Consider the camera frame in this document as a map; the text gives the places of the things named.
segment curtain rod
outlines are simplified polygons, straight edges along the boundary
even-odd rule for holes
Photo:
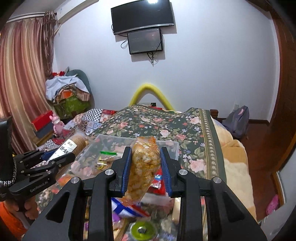
[[[18,21],[18,20],[25,19],[25,18],[43,17],[44,14],[45,14],[45,12],[33,12],[33,13],[21,14],[21,15],[17,15],[15,17],[9,18],[6,23]]]

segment green round lid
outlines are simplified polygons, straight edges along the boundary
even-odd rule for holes
[[[134,239],[139,241],[151,240],[156,236],[155,227],[151,222],[137,221],[130,229]]]

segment human hand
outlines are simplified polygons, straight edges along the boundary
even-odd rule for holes
[[[19,207],[14,200],[6,200],[4,201],[4,205],[11,214],[16,216],[15,213],[19,210]],[[25,215],[29,219],[34,220],[38,217],[38,210],[37,210],[37,203],[35,202],[35,196],[28,199],[25,202],[25,209],[26,209]]]

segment pink plush toy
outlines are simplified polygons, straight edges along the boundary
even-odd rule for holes
[[[61,135],[63,132],[63,128],[65,124],[60,120],[59,116],[56,115],[55,113],[49,117],[52,120],[52,123],[54,125],[54,133],[57,135]]]

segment orange sleeve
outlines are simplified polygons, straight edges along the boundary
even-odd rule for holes
[[[8,229],[11,231],[11,233],[20,240],[22,235],[25,234],[27,231],[22,222],[14,217],[5,207],[3,202],[0,202],[0,216],[5,223],[5,225],[8,227]]]

